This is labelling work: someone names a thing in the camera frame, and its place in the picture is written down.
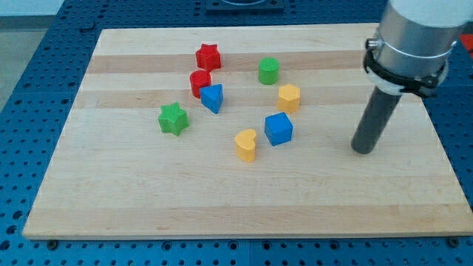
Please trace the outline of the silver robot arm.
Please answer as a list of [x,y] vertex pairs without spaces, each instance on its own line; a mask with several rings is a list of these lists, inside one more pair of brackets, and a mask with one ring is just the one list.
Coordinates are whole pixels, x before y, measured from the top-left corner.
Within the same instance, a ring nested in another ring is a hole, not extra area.
[[365,43],[367,77],[388,95],[433,96],[470,20],[472,0],[389,0]]

